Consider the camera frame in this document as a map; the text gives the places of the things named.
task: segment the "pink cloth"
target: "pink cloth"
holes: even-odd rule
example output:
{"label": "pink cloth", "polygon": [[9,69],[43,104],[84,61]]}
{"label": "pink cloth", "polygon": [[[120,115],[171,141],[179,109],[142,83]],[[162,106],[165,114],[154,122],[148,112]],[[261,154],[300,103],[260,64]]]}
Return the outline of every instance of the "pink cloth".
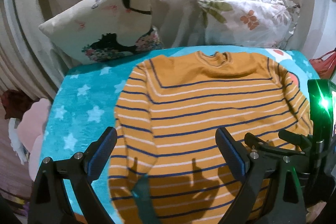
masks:
{"label": "pink cloth", "polygon": [[43,135],[50,107],[49,100],[40,99],[24,113],[21,123],[17,126],[18,137],[24,147],[30,152],[29,175],[33,181],[35,181],[40,166]]}

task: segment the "blue blanket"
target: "blue blanket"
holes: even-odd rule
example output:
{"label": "blue blanket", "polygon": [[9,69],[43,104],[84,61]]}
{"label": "blue blanket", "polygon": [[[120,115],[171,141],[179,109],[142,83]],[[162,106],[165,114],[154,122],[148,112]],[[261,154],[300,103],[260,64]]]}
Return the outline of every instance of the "blue blanket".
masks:
{"label": "blue blanket", "polygon": [[[108,126],[114,126],[113,109],[126,80],[136,64],[157,55],[183,56],[195,51],[211,55],[219,52],[258,52],[266,55],[288,69],[297,79],[303,94],[309,98],[308,79],[318,79],[318,74],[308,60],[298,51],[248,48],[236,46],[197,46],[156,50],[106,63],[96,63],[73,68],[57,93],[47,123],[41,160],[50,156],[53,160],[70,158],[75,152],[85,151],[97,140]],[[110,204],[107,185],[107,166],[97,181],[92,183],[102,205],[115,221],[121,221]],[[81,214],[69,181],[65,181],[70,203],[75,213]],[[146,177],[133,191],[144,223],[159,223],[155,218]]]}

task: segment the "red bag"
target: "red bag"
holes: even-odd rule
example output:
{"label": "red bag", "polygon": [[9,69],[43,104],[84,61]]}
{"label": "red bag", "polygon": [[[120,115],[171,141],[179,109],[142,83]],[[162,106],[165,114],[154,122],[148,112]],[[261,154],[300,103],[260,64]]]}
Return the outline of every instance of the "red bag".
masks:
{"label": "red bag", "polygon": [[[322,60],[328,54],[331,54],[326,60]],[[319,74],[321,79],[330,79],[336,67],[336,48],[317,59],[310,59],[309,62]]]}

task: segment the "striped sweater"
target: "striped sweater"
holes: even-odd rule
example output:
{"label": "striped sweater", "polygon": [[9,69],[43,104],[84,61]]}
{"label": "striped sweater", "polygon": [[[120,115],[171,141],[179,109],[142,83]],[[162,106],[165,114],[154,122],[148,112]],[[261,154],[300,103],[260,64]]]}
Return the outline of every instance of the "striped sweater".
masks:
{"label": "striped sweater", "polygon": [[[286,128],[312,131],[309,102],[290,73],[257,53],[157,56],[132,71],[115,107],[118,141],[109,168],[111,200],[125,223],[141,223],[131,190],[148,174],[157,217],[165,223],[218,223],[241,184],[215,142],[226,127],[243,142],[270,144]],[[257,217],[267,181],[251,213]]]}

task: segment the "floral pillow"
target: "floral pillow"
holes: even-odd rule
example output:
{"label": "floral pillow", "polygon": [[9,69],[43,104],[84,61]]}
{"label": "floral pillow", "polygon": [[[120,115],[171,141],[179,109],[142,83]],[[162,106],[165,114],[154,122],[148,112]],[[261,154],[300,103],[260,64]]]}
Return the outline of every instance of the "floral pillow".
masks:
{"label": "floral pillow", "polygon": [[207,45],[286,49],[300,5],[291,0],[197,0]]}
{"label": "floral pillow", "polygon": [[150,0],[82,0],[39,29],[82,64],[163,48]]}

